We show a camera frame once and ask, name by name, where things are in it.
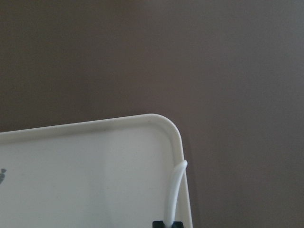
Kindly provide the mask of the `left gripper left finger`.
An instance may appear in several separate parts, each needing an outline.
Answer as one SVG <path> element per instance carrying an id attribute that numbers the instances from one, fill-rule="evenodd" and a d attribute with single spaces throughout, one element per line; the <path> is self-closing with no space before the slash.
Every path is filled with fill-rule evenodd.
<path id="1" fill-rule="evenodd" d="M 154 221 L 152 223 L 152 228 L 166 228 L 165 224 L 163 221 Z"/>

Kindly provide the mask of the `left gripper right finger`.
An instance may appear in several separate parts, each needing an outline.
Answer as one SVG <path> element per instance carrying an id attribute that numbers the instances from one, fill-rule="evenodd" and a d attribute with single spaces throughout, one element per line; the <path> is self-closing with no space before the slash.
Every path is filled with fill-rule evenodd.
<path id="1" fill-rule="evenodd" d="M 181 221 L 174 221 L 171 228 L 183 228 L 183 223 Z"/>

